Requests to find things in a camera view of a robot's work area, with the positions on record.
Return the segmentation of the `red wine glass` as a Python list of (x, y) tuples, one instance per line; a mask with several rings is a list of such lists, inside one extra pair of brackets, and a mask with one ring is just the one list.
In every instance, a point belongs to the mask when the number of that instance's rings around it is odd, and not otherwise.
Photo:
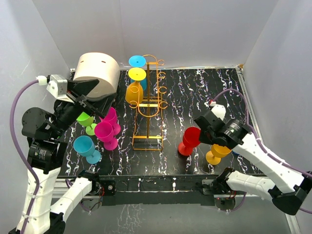
[(200, 129), (197, 127), (189, 127), (185, 130), (182, 142), (178, 146), (178, 152), (183, 156), (192, 154), (193, 149), (200, 144)]

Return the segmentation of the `orange wine glass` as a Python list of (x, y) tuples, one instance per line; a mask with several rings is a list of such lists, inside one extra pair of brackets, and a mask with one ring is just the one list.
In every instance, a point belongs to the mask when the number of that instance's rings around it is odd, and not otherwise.
[(226, 157), (231, 150), (226, 146), (219, 146), (217, 144), (212, 145), (211, 150), (206, 153), (206, 160), (211, 165), (217, 165), (221, 162), (221, 159)]
[(129, 70), (128, 76), (133, 82), (127, 87), (125, 100), (136, 106), (143, 101), (143, 87), (140, 82), (145, 80), (146, 72), (142, 68), (134, 67)]

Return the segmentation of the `blue wine glass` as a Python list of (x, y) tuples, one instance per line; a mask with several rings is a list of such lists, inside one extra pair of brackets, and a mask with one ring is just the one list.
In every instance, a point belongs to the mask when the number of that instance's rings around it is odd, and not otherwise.
[(89, 164), (97, 164), (101, 159), (101, 154), (95, 149), (95, 144), (89, 136), (79, 136), (73, 144), (74, 150), (85, 157)]
[[(132, 67), (141, 68), (146, 65), (146, 59), (144, 56), (134, 55), (129, 58), (129, 64)], [(142, 86), (142, 89), (145, 91), (147, 88), (147, 79), (145, 78), (144, 80), (141, 80), (140, 85)]]

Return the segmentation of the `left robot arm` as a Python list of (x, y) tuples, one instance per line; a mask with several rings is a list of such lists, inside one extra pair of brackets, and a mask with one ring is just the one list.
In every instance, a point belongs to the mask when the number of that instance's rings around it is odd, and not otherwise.
[(56, 203), (52, 203), (55, 182), (68, 146), (61, 137), (82, 113), (104, 117), (117, 96), (116, 92), (110, 92), (90, 97), (98, 83), (97, 79), (73, 81), (64, 78), (61, 84), (57, 84), (51, 76), (39, 76), (31, 81), (31, 85), (46, 86), (54, 96), (55, 103), (53, 113), (33, 107), (23, 114), (21, 132), (29, 146), (26, 156), (15, 133), (14, 116), (19, 96), (14, 98), (10, 111), (10, 133), (27, 168), (28, 185), (22, 215), (12, 233), (61, 234), (69, 215), (86, 195), (105, 193), (99, 175), (84, 170), (67, 192)]

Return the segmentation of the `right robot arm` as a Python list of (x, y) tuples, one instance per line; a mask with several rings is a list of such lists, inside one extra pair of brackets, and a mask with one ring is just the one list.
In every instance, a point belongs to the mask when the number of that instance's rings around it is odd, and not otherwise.
[(262, 171), (266, 177), (242, 174), (226, 168), (211, 187), (222, 193), (243, 191), (271, 201), (280, 211), (295, 215), (312, 189), (311, 172), (298, 172), (271, 153), (256, 139), (248, 124), (232, 119), (224, 122), (212, 111), (195, 119), (200, 128), (199, 141), (211, 145), (212, 154), (217, 155), (216, 146), (234, 150)]

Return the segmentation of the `green wine glass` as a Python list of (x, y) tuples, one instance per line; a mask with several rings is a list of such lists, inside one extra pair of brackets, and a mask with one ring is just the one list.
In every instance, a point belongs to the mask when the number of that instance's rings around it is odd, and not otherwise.
[(85, 132), (89, 136), (95, 135), (95, 127), (97, 126), (94, 123), (94, 117), (89, 116), (85, 112), (82, 112), (76, 119), (76, 121), (83, 127), (85, 127)]

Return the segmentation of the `magenta wine glass rear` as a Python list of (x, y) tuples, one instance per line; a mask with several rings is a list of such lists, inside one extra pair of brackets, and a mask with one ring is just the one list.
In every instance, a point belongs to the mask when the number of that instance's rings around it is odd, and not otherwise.
[(120, 133), (121, 126), (117, 122), (117, 113), (115, 108), (110, 107), (108, 114), (105, 116), (105, 118), (100, 118), (100, 120), (101, 122), (108, 122), (111, 124), (115, 136)]

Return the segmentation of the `magenta wine glass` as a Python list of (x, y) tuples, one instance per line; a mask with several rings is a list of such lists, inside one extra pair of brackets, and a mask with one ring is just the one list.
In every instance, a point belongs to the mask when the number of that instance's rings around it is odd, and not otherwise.
[(117, 145), (117, 139), (114, 137), (113, 127), (108, 122), (100, 122), (95, 127), (96, 137), (103, 142), (106, 150), (112, 151)]
[(120, 133), (121, 126), (117, 122), (117, 113), (115, 108), (110, 107), (108, 114), (105, 116), (105, 118), (100, 118), (100, 120), (101, 122), (108, 122), (111, 124), (115, 136)]

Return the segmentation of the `magenta wine glass front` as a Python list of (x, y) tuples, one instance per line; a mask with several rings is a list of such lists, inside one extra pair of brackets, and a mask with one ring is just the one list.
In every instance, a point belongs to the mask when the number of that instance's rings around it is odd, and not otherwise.
[(106, 150), (112, 151), (117, 145), (117, 139), (114, 137), (113, 127), (108, 122), (100, 122), (95, 127), (96, 137), (103, 142)]

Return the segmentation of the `white cylindrical container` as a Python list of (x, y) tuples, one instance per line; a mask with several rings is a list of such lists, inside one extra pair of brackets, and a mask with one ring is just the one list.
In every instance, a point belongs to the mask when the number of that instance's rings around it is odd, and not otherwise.
[(80, 56), (74, 81), (98, 79), (99, 84), (87, 95), (91, 100), (115, 93), (118, 88), (120, 67), (108, 54), (90, 52)]

